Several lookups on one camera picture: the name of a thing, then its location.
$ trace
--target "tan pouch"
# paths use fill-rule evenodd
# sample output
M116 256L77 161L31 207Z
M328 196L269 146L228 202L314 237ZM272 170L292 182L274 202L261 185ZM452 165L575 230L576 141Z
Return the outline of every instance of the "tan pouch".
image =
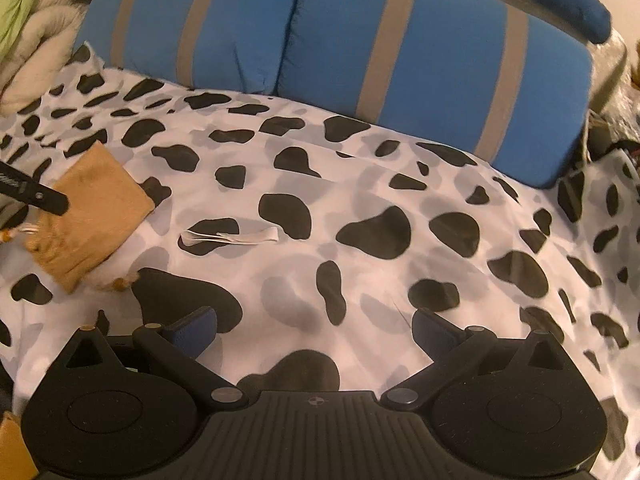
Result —
M0 424L0 480L31 480L37 474L38 470L24 445L18 418L4 412Z
M96 142L57 182L69 208L62 216L40 211L37 232L25 246L68 293L111 256L154 209L153 201Z

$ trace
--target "blue pad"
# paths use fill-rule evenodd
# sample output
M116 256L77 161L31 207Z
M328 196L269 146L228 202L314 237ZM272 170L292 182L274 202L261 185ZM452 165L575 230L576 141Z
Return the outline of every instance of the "blue pad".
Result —
M76 47L185 86L271 94L296 0L93 0Z
M590 79L585 46L499 0L299 0L278 94L545 187L580 135Z

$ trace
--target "circular pad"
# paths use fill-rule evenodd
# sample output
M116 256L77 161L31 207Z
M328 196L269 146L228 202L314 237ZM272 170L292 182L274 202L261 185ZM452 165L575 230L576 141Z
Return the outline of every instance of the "circular pad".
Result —
M128 428L142 415L142 402L127 392L94 392L78 397L67 416L78 430L87 433L116 433Z
M602 445L604 423L584 381L554 370L486 374L436 398L431 430L453 454L506 478L560 476ZM585 425L585 420L596 421Z
M77 381L32 397L23 435L43 469L83 480L129 478L187 446L198 419L186 390L157 376L100 368L76 368Z

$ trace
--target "gray stripe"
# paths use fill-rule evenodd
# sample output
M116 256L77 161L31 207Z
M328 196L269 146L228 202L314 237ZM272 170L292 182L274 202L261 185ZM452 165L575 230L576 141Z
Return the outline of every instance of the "gray stripe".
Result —
M528 16L515 7L507 6L504 47L494 100L491 102L482 135L474 150L475 156L489 163L493 162L498 154L511 122L527 58L528 36Z
M175 71L178 83L183 86L193 86L193 51L207 17L210 2L211 0L193 0L182 28Z
M365 72L356 117L377 123L415 0L386 0Z
M129 19L133 4L136 0L122 0L116 22L113 25L113 33L111 35L111 64L119 68L124 68L124 44L127 39L127 29L129 28Z

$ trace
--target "cow print duvet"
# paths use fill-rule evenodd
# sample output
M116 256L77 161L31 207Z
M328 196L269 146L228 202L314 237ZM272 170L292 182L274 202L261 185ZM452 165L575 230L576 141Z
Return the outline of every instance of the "cow print duvet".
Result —
M52 184L102 142L156 209L95 272L125 292L66 295L17 240L0 248L0 358L20 410L69 336L215 308L199 361L248 392L380 394L430 363L410 321L552 332L601 400L593 473L625 478L640 446L640 180L622 152L551 190L453 148L280 98L191 90L81 47L41 99L0 119L1 158ZM3 198L2 224L35 211ZM187 245L180 233L278 242Z

